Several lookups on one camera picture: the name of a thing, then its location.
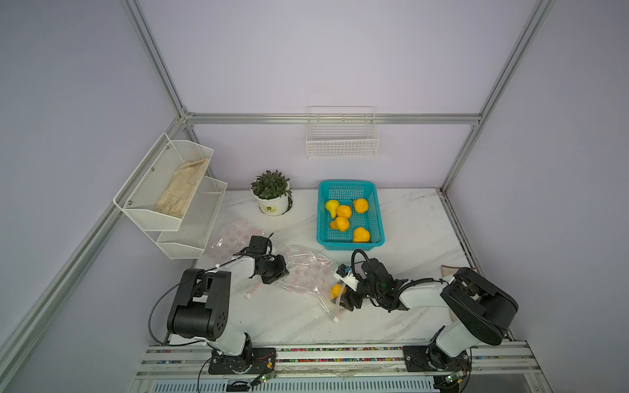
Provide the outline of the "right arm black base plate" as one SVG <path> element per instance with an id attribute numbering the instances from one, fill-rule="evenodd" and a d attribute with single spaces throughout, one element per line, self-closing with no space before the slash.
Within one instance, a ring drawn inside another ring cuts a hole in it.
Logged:
<path id="1" fill-rule="evenodd" d="M 461 352 L 455 357 L 450 357 L 435 345 L 403 346 L 402 351 L 406 370 L 410 373 L 467 372 L 470 367 L 470 361 L 465 352 Z"/>

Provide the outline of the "bright yellow pear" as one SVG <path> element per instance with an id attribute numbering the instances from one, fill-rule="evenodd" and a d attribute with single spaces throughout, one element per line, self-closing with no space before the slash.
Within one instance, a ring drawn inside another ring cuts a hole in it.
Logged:
<path id="1" fill-rule="evenodd" d="M 331 219 L 337 218 L 337 208 L 340 206 L 339 201 L 331 199 L 326 201 L 324 209 L 330 214 Z"/>

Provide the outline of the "orange yellow pear bag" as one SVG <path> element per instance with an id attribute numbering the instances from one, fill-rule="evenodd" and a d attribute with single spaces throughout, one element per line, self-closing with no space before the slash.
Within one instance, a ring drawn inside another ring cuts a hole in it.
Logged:
<path id="1" fill-rule="evenodd" d="M 370 204 L 365 198 L 359 198 L 353 201 L 354 211 L 358 214 L 365 214 L 370 209 Z"/>

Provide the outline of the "yellow pear bag bottom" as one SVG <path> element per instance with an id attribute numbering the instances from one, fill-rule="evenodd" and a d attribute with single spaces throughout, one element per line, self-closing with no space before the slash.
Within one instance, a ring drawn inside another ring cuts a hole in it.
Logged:
<path id="1" fill-rule="evenodd" d="M 339 296 L 342 296 L 343 294 L 345 294 L 346 291 L 347 291 L 346 285 L 338 283 L 331 288 L 330 298 L 333 301 L 336 301 L 336 299 L 339 298 Z"/>

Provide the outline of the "yellow pear bag top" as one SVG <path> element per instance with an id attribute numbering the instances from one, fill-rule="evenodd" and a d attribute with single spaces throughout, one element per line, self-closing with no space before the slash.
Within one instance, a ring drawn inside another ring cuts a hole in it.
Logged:
<path id="1" fill-rule="evenodd" d="M 346 217 L 338 216 L 329 224 L 329 227 L 330 229 L 345 233 L 348 229 L 350 229 L 350 222 Z"/>

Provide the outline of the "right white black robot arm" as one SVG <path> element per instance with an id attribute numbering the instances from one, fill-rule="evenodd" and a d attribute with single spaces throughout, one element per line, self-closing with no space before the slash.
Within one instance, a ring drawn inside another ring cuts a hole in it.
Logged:
<path id="1" fill-rule="evenodd" d="M 334 278 L 339 284 L 332 300 L 348 311 L 360 309 L 365 299 L 389 313 L 429 307 L 451 311 L 456 321 L 440 328 L 425 350 L 434 368 L 478 343 L 500 345 L 519 311 L 512 296 L 467 267 L 451 278 L 395 279 L 383 263 L 357 249 Z"/>

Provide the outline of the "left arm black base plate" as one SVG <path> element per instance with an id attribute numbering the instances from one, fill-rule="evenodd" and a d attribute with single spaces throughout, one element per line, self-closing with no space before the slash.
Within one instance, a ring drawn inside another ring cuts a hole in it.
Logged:
<path id="1" fill-rule="evenodd" d="M 277 350 L 271 347 L 245 347 L 242 355 L 227 355 L 213 350 L 207 372 L 209 375 L 258 375 L 275 366 Z"/>

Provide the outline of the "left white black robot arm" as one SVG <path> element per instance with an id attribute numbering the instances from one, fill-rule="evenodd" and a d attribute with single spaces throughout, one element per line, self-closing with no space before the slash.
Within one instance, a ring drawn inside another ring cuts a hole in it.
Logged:
<path id="1" fill-rule="evenodd" d="M 285 258 L 273 253 L 269 237 L 253 236 L 244 249 L 234 254 L 232 262 L 252 262 L 252 278 L 264 285 L 275 283 L 288 275 Z M 210 269 L 188 269 L 175 288 L 166 326 L 170 334 L 205 342 L 221 355 L 242 356 L 251 346 L 244 332 L 231 327 L 229 301 L 231 272 L 229 263 Z"/>

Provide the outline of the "clear zip-top bag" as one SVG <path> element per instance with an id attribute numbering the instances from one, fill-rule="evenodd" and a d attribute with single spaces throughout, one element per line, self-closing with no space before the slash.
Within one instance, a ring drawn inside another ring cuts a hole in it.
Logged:
<path id="1" fill-rule="evenodd" d="M 330 290 L 338 283 L 344 284 L 334 278 L 338 265 L 326 255 L 298 245 L 287 246 L 282 256 L 285 258 L 289 275 L 271 283 L 270 286 L 312 297 L 333 323 L 337 324 L 342 314 L 342 302 L 338 298 L 333 301 L 330 298 Z"/>
<path id="2" fill-rule="evenodd" d="M 231 260 L 235 253 L 249 245 L 252 236 L 265 236 L 265 232 L 242 219 L 221 225 L 211 234 L 204 261 L 214 266 Z"/>

